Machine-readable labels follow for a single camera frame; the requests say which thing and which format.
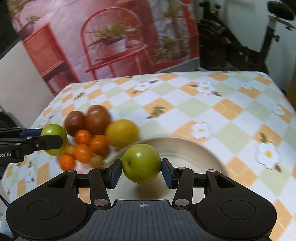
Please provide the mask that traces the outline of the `orange cherry tomato right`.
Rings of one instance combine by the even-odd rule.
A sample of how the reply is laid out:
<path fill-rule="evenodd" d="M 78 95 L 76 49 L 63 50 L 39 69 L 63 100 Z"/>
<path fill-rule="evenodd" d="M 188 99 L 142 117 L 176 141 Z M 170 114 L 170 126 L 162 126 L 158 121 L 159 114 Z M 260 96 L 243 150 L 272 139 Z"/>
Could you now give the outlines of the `orange cherry tomato right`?
<path fill-rule="evenodd" d="M 95 135 L 91 139 L 89 147 L 92 153 L 99 156 L 107 156 L 110 152 L 108 139 L 104 135 Z"/>

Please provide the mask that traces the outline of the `orange cherry tomato upper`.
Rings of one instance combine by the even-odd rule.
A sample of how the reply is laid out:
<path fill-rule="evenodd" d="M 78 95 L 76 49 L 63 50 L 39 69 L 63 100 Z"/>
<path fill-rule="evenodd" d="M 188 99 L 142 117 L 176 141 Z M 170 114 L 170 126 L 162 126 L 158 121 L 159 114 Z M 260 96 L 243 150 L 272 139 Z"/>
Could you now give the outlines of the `orange cherry tomato upper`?
<path fill-rule="evenodd" d="M 74 136 L 77 145 L 89 145 L 93 135 L 88 130 L 79 130 Z"/>

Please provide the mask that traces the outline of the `checkered floral tablecloth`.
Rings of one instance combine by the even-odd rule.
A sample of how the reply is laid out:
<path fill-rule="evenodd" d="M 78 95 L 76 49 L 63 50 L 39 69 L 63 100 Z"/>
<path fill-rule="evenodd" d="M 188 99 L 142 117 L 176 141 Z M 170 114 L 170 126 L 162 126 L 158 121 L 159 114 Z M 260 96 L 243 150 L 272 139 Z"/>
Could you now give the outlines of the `checkered floral tablecloth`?
<path fill-rule="evenodd" d="M 276 207 L 272 240 L 295 240 L 295 111 L 259 72 L 179 72 L 65 87 L 33 124 L 61 125 L 91 105 L 134 121 L 143 139 L 186 138 L 212 151 L 231 178 Z"/>

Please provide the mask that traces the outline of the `yellowish cherry tomato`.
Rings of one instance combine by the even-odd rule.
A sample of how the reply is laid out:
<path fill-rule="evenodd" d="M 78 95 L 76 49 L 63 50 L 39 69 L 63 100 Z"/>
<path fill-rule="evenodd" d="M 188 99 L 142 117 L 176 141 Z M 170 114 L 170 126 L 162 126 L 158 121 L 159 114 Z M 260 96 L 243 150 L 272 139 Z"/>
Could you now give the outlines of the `yellowish cherry tomato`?
<path fill-rule="evenodd" d="M 91 168 L 100 168 L 104 165 L 104 158 L 99 155 L 94 155 L 90 158 L 89 166 Z"/>

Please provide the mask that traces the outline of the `small dark red tomato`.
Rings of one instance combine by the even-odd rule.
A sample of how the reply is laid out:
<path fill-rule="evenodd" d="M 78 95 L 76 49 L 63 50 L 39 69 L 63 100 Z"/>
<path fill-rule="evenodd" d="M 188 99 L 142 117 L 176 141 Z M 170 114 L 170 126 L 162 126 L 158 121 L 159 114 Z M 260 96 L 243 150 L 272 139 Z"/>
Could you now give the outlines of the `small dark red tomato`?
<path fill-rule="evenodd" d="M 72 137 L 74 137 L 78 131 L 85 129 L 84 113 L 79 110 L 70 112 L 64 121 L 64 128 L 67 134 Z"/>

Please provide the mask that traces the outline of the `beige round plate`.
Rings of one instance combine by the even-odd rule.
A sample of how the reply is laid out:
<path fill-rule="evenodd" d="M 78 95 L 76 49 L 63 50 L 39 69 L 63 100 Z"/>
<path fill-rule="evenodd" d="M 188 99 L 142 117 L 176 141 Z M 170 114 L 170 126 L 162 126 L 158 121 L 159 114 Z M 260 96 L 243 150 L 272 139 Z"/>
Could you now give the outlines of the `beige round plate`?
<path fill-rule="evenodd" d="M 167 158 L 174 167 L 187 167 L 195 173 L 204 174 L 208 169 L 215 169 L 228 175 L 222 162 L 205 147 L 177 137 L 151 138 L 142 141 L 156 149 L 160 157 Z M 122 174 L 114 189 L 107 193 L 111 203 L 118 200 L 168 200 L 172 201 L 175 189 L 168 189 L 162 174 L 146 184 L 136 184 Z"/>

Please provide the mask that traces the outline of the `pink printed backdrop cloth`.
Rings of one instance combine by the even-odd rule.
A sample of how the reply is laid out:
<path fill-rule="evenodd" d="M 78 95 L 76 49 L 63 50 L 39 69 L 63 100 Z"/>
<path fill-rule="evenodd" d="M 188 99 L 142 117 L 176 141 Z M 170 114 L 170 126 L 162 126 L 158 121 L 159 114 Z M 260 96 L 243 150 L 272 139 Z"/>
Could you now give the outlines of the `pink printed backdrop cloth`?
<path fill-rule="evenodd" d="M 192 1 L 7 1 L 12 25 L 53 94 L 71 83 L 192 71 Z"/>

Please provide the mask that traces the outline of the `orange cherry tomato lower left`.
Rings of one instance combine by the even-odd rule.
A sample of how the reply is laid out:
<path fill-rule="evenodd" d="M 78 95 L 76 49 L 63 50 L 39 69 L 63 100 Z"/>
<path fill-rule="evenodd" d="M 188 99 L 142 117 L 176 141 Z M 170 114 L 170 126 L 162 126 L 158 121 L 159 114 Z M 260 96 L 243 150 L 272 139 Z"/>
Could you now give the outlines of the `orange cherry tomato lower left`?
<path fill-rule="evenodd" d="M 59 159 L 60 168 L 63 171 L 75 169 L 76 161 L 72 155 L 65 154 Z"/>

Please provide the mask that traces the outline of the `green tomato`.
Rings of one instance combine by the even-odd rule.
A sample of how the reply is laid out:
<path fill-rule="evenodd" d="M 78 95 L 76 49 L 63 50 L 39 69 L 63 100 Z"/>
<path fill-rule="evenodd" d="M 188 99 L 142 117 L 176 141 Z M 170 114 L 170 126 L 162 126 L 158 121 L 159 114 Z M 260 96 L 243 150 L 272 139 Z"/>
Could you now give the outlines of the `green tomato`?
<path fill-rule="evenodd" d="M 68 137 L 65 129 L 62 126 L 55 123 L 49 124 L 43 128 L 41 135 L 42 136 L 59 135 L 63 140 L 62 146 L 59 149 L 45 150 L 45 152 L 50 156 L 54 156 L 54 157 L 63 155 L 68 145 Z"/>
<path fill-rule="evenodd" d="M 162 168 L 158 152 L 148 144 L 136 144 L 129 147 L 121 161 L 126 178 L 137 184 L 155 180 Z"/>

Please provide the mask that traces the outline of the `black exercise bike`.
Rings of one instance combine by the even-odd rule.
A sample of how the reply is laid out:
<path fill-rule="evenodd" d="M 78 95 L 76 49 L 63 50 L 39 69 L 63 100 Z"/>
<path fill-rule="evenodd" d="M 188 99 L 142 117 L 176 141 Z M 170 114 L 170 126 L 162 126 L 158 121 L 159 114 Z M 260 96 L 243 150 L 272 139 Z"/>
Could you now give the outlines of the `black exercise bike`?
<path fill-rule="evenodd" d="M 268 1 L 270 13 L 264 39 L 260 51 L 244 46 L 218 18 L 221 8 L 215 4 L 211 9 L 210 1 L 202 1 L 203 17 L 197 23 L 199 31 L 200 65 L 207 71 L 253 71 L 269 73 L 265 63 L 273 41 L 279 42 L 280 36 L 275 34 L 276 23 L 285 25 L 288 30 L 295 26 L 290 21 L 295 19 L 295 3 L 292 1 Z"/>

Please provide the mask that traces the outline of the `orange cherry tomato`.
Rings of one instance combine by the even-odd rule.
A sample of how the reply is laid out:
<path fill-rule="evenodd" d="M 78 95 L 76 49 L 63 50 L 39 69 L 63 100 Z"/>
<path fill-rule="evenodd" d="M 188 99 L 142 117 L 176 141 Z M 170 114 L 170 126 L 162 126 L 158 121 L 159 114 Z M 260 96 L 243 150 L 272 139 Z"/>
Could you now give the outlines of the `orange cherry tomato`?
<path fill-rule="evenodd" d="M 99 156 L 107 156 L 110 152 L 108 139 L 104 135 L 95 135 L 91 139 L 89 147 L 92 153 Z"/>
<path fill-rule="evenodd" d="M 65 154 L 59 159 L 60 168 L 63 171 L 75 169 L 76 161 L 72 155 Z"/>
<path fill-rule="evenodd" d="M 89 145 L 93 135 L 88 130 L 79 130 L 74 136 L 77 145 Z"/>
<path fill-rule="evenodd" d="M 77 161 L 88 164 L 90 163 L 90 159 L 92 157 L 92 152 L 90 147 L 86 144 L 79 144 L 74 147 L 74 157 Z"/>

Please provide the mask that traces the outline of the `orange cherry tomato centre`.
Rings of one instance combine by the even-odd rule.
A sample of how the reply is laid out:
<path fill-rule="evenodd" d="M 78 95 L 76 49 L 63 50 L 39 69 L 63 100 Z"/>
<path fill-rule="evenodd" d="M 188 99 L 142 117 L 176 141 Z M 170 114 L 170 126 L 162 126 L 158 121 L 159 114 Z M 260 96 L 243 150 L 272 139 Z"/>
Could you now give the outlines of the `orange cherry tomato centre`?
<path fill-rule="evenodd" d="M 86 144 L 79 144 L 74 147 L 74 157 L 77 161 L 88 164 L 90 163 L 90 159 L 92 157 L 92 152 L 90 147 Z"/>

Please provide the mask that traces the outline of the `yellow round fruit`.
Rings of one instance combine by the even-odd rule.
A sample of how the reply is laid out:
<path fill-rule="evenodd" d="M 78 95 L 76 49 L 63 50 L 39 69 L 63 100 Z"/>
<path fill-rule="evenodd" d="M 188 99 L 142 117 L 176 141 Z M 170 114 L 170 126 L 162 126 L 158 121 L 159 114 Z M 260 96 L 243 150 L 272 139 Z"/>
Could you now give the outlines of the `yellow round fruit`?
<path fill-rule="evenodd" d="M 112 147 L 122 149 L 139 140 L 139 129 L 133 121 L 120 119 L 107 126 L 105 135 Z"/>

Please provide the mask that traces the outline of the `large dark red tomato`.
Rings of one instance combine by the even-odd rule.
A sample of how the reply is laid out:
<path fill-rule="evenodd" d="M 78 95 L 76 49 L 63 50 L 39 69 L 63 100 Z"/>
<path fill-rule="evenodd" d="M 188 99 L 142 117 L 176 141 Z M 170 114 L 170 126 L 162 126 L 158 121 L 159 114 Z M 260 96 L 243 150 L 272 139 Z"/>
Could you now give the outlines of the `large dark red tomato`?
<path fill-rule="evenodd" d="M 108 110 L 101 105 L 92 105 L 88 108 L 84 118 L 86 130 L 95 135 L 104 135 L 112 117 Z"/>

